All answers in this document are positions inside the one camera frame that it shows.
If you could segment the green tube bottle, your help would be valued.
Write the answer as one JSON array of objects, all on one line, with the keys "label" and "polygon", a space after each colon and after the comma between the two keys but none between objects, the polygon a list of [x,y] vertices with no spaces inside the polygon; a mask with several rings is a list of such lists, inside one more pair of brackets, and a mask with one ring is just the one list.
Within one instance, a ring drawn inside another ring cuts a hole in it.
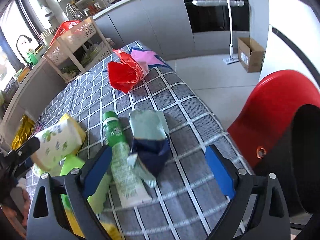
[{"label": "green tube bottle", "polygon": [[118,191],[121,207],[138,206],[151,200],[145,186],[127,164],[130,146],[120,121],[113,111],[103,114],[105,142],[112,149],[111,172]]}]

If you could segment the paper cup green print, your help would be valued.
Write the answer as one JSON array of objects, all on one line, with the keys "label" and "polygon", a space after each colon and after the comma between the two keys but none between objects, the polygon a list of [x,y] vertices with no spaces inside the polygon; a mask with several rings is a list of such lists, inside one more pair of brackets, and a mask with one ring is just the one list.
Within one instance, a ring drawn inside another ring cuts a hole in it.
[{"label": "paper cup green print", "polygon": [[60,121],[34,137],[39,139],[40,148],[31,156],[41,170],[50,171],[69,154],[77,154],[83,145],[86,133],[70,115],[64,114]]}]

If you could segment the teal and navy snack bag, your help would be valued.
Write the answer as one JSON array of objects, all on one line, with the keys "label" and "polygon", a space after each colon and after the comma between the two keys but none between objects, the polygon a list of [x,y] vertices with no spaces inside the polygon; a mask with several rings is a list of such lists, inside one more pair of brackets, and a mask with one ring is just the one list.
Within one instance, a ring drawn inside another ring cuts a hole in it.
[{"label": "teal and navy snack bag", "polygon": [[127,164],[149,188],[154,188],[171,154],[167,121],[161,111],[138,109],[131,111],[129,121],[133,140]]}]

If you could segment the black trash bin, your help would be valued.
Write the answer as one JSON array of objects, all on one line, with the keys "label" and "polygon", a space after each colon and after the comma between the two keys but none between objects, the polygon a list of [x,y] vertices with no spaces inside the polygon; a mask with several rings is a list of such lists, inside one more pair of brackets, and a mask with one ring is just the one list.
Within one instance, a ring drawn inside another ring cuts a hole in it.
[{"label": "black trash bin", "polygon": [[307,225],[319,229],[319,107],[302,105],[291,124],[253,168],[258,176],[274,173],[289,216],[312,214]]}]

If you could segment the gold foil bag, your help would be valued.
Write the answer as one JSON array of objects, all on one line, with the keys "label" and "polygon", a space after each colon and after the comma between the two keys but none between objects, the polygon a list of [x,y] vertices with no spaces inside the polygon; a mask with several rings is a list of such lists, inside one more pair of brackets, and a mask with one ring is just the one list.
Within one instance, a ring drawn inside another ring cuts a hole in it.
[{"label": "gold foil bag", "polygon": [[13,150],[18,149],[28,140],[28,138],[33,133],[34,125],[35,125],[35,122],[31,120],[31,118],[29,118],[25,114],[22,116],[18,131],[11,143],[11,148]]}]

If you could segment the grey checkered tablecloth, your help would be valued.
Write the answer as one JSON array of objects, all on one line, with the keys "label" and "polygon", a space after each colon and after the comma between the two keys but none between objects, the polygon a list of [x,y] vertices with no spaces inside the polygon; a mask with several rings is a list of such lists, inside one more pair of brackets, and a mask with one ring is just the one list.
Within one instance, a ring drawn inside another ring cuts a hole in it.
[{"label": "grey checkered tablecloth", "polygon": [[114,184],[100,218],[111,220],[125,239],[206,239],[225,211],[229,198],[221,192],[205,160],[206,146],[215,145],[237,168],[244,158],[217,117],[164,61],[131,92],[113,89],[107,64],[112,54],[70,83],[42,111],[36,126],[47,128],[68,113],[80,122],[87,138],[79,152],[88,160],[103,142],[103,114],[114,111],[139,160],[167,162],[157,185],[147,188],[149,200],[122,207]]}]

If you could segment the red plastic chair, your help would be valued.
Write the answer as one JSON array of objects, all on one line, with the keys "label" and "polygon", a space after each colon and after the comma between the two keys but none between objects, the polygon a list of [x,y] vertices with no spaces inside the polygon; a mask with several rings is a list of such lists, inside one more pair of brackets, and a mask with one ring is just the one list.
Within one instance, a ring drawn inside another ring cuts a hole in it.
[{"label": "red plastic chair", "polygon": [[319,89],[295,70],[264,77],[252,90],[236,120],[227,129],[251,167],[268,153],[291,123],[300,106],[319,106]]}]

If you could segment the red crumpled plastic bag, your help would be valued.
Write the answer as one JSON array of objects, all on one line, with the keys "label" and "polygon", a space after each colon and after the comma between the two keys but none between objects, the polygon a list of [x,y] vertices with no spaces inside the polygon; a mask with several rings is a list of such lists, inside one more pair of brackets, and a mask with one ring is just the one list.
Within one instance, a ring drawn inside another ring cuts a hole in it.
[{"label": "red crumpled plastic bag", "polygon": [[113,52],[120,58],[119,62],[111,61],[107,65],[111,86],[127,94],[149,73],[148,64],[136,61],[130,54],[117,49]]}]

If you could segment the white stick vacuum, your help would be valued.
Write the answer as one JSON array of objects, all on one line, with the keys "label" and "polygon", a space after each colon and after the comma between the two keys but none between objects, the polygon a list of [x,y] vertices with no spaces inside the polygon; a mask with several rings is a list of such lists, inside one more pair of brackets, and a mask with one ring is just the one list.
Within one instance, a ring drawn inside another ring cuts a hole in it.
[{"label": "white stick vacuum", "polygon": [[239,62],[239,59],[233,56],[233,25],[232,25],[231,0],[227,0],[227,7],[228,7],[229,27],[230,27],[229,57],[223,59],[223,62],[229,65],[229,64]]}]

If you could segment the beige storage rack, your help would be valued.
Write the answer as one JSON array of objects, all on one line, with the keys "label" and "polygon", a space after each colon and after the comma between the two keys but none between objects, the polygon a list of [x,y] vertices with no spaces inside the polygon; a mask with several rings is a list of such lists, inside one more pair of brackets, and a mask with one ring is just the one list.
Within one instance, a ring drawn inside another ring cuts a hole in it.
[{"label": "beige storage rack", "polygon": [[[87,51],[88,49],[85,46],[85,43],[94,35],[98,35],[101,38],[103,47],[97,55],[89,61],[88,65],[85,66],[80,63],[74,53],[79,48],[83,48]],[[112,46],[109,44],[107,38],[104,37],[95,20],[93,20],[92,17],[89,17],[59,36],[45,52],[44,58],[63,79],[63,81],[65,81],[65,83],[69,83],[75,78],[70,74],[63,74],[62,70],[59,68],[67,59],[71,60],[77,70],[79,70],[80,74],[83,74],[94,67],[97,63],[110,56],[112,53]]]}]

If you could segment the cardboard box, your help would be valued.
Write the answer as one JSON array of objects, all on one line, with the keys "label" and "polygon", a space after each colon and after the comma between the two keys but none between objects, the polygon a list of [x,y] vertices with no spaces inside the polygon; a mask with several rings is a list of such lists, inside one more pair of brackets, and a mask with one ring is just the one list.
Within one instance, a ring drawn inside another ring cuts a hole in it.
[{"label": "cardboard box", "polygon": [[246,72],[261,72],[264,55],[264,48],[256,40],[250,37],[238,38],[238,59]]}]

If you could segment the black faucet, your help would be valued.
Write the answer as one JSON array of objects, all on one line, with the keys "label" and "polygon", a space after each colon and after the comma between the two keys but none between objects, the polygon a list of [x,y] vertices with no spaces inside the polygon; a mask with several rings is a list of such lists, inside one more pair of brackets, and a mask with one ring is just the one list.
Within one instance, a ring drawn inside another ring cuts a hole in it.
[{"label": "black faucet", "polygon": [[30,49],[30,44],[32,42],[32,38],[28,37],[27,35],[20,35],[16,41],[16,49],[24,61],[25,65],[29,67],[30,63],[27,61],[28,53],[27,51]]}]

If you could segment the white refrigerator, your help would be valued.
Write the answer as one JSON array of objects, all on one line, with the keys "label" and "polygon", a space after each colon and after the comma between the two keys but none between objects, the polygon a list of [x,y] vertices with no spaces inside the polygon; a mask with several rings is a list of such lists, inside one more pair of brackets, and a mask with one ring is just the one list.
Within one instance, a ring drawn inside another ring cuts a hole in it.
[{"label": "white refrigerator", "polygon": [[308,0],[268,0],[268,39],[260,79],[295,70],[319,88],[319,20]]}]

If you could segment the red plastic basket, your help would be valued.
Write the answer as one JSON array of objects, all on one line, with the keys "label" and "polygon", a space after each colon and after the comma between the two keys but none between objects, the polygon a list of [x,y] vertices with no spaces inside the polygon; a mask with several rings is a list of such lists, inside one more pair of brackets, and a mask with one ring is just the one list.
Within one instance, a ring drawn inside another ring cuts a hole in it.
[{"label": "red plastic basket", "polygon": [[61,36],[62,34],[64,34],[65,32],[67,32],[68,30],[72,29],[74,26],[78,25],[81,21],[78,20],[73,20],[73,21],[65,21],[63,23],[61,23],[61,25],[58,27],[54,37],[52,38],[50,45],[52,45],[54,43],[54,41]]}]

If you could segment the black built-in oven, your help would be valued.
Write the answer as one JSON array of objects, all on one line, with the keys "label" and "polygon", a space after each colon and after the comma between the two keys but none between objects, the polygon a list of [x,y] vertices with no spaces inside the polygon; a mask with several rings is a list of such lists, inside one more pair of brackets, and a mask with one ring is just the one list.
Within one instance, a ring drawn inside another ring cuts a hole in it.
[{"label": "black built-in oven", "polygon": [[[227,0],[184,0],[193,33],[208,31],[229,31],[229,14],[227,4],[214,6],[199,6],[198,1]],[[242,6],[231,5],[232,25],[234,31],[249,31],[248,0],[231,0],[243,2]]]}]

